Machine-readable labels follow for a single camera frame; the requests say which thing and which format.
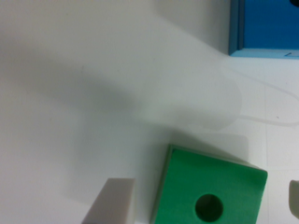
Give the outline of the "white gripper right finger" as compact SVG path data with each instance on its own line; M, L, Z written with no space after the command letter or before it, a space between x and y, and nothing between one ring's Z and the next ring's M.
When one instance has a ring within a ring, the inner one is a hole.
M299 181L292 180L289 185L289 208L291 213L299 219Z

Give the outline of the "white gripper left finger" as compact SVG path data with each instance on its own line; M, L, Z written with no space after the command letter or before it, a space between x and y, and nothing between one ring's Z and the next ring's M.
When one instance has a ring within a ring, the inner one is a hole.
M109 178L81 224L135 224L134 178Z

